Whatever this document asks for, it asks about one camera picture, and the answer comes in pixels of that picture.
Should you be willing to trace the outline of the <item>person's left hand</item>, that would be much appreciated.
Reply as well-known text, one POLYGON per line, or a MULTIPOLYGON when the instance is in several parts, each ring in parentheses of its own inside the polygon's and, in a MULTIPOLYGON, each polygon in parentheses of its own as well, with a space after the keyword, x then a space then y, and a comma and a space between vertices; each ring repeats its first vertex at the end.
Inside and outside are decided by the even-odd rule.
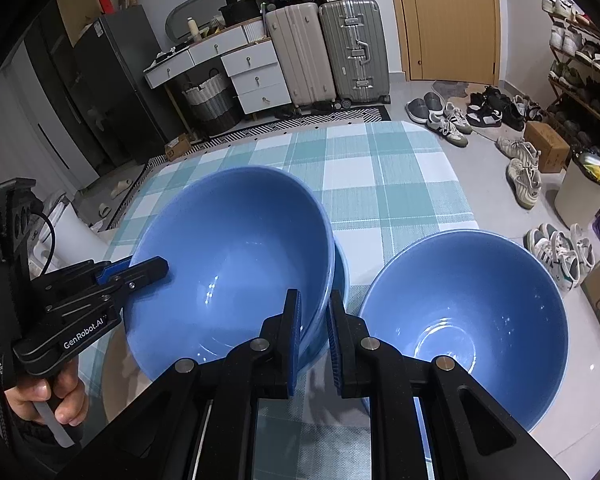
POLYGON ((5 391, 12 411, 21 419, 45 425, 34 404, 48 402, 53 396, 60 400, 54 415, 61 425, 78 426, 88 412, 88 396, 79 378, 79 360, 67 362, 50 384, 44 378, 21 377, 17 385, 5 391))

